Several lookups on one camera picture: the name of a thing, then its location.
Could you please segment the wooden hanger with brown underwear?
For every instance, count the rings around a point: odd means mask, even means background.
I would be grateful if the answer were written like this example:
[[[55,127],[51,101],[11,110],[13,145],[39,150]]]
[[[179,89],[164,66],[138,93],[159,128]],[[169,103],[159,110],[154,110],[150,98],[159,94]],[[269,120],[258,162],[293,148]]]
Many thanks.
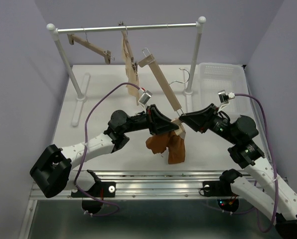
[[[181,110],[181,105],[175,96],[173,90],[171,89],[168,81],[166,80],[166,77],[164,76],[161,68],[159,67],[155,57],[152,54],[148,54],[145,56],[145,58],[138,62],[139,67],[144,67],[148,65],[151,72],[153,73],[155,79],[157,80],[160,88],[162,89],[164,95],[166,96],[168,102],[170,103],[172,109],[177,112]],[[179,126],[179,129],[174,130],[176,135],[179,135],[182,139],[185,139],[186,131],[184,129],[184,126],[182,125],[182,122],[179,120],[179,117],[171,119],[173,123]]]

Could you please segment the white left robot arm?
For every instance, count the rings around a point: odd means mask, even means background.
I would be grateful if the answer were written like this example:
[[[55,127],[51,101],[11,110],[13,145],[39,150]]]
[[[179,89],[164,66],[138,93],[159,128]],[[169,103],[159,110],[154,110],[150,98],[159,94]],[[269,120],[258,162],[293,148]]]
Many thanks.
[[[135,116],[123,110],[112,113],[108,128],[98,136],[63,148],[47,146],[30,170],[30,176],[46,198],[64,190],[78,190],[95,196],[100,190],[100,179],[92,171],[82,171],[85,162],[122,149],[130,140],[126,133],[147,129],[151,135],[160,135],[179,128],[164,116],[155,105]]]

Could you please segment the brown underwear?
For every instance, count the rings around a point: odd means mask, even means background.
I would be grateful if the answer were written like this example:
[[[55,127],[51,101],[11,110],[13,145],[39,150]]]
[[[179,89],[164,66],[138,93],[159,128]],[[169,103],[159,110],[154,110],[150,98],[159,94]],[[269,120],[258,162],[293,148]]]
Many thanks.
[[[184,139],[174,131],[149,137],[146,140],[146,147],[153,154],[162,154],[168,150],[168,164],[179,164],[185,161]]]

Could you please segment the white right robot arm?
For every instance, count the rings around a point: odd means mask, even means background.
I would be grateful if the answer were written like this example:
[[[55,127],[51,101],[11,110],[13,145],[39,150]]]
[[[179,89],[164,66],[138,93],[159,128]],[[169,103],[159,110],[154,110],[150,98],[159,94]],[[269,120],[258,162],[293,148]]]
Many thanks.
[[[179,118],[192,130],[208,130],[230,142],[230,157],[262,187],[258,189],[236,170],[223,172],[218,188],[223,194],[241,196],[271,220],[271,225],[284,239],[297,239],[297,193],[277,173],[264,152],[254,143],[259,134],[255,121],[240,115],[230,122],[210,104],[207,108],[182,114]]]

